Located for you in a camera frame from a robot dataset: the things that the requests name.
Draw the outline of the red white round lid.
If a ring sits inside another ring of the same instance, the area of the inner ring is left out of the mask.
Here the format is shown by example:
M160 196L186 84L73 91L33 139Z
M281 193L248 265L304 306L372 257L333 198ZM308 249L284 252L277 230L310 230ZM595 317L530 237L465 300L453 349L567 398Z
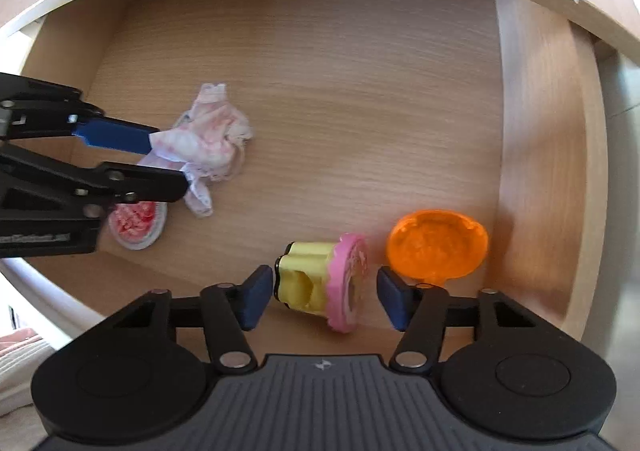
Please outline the red white round lid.
M130 251L141 251L154 244L160 237L165 227L167 212L165 202L118 204L108 216L108 229L120 245Z

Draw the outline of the orange translucent plastic toy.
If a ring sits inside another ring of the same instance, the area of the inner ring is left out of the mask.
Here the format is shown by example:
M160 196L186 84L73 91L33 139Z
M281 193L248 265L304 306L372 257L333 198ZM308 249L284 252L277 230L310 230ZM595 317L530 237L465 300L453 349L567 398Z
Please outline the orange translucent plastic toy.
M410 213L395 224L385 253L390 268L416 282L443 285L471 275L485 260L489 235L477 220L446 210Z

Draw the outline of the yellow pink toy cup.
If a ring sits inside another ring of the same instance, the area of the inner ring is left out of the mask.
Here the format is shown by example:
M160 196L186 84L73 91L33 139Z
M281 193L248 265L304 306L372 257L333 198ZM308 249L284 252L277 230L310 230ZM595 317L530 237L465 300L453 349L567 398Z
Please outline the yellow pink toy cup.
M345 233L335 242L288 245L274 263L273 296L288 309L326 320L335 332L358 324L368 248L361 234Z

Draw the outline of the white desk drawer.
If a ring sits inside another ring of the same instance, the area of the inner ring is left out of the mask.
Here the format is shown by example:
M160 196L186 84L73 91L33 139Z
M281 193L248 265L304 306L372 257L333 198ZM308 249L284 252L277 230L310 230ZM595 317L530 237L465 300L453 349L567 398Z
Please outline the white desk drawer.
M489 232L456 295L500 289L584 334L606 208L590 34L529 0L74 0L24 73L160 128L226 85L254 137L213 215L172 204L149 249L39 257L38 277L109 315L149 289L239 282L293 241L363 234L370 268L397 220L453 210Z

